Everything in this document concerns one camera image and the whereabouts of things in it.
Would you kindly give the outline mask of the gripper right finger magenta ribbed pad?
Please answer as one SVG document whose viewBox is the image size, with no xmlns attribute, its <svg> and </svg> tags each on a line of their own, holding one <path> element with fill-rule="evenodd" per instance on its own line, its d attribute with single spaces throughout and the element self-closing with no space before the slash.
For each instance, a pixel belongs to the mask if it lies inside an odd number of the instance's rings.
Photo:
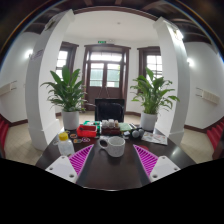
<svg viewBox="0 0 224 224">
<path fill-rule="evenodd" d="M 155 182 L 180 170 L 180 168 L 166 156 L 156 156 L 138 145 L 135 145 L 134 149 L 151 182 Z"/>
</svg>

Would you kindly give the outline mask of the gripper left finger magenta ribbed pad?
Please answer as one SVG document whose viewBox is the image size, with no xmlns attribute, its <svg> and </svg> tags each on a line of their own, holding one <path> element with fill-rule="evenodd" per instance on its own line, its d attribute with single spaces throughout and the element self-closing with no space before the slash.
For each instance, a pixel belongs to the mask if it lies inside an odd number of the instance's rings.
<svg viewBox="0 0 224 224">
<path fill-rule="evenodd" d="M 93 147 L 94 145 L 84 147 L 69 157 L 60 156 L 46 168 L 46 171 L 75 183 L 81 175 Z"/>
</svg>

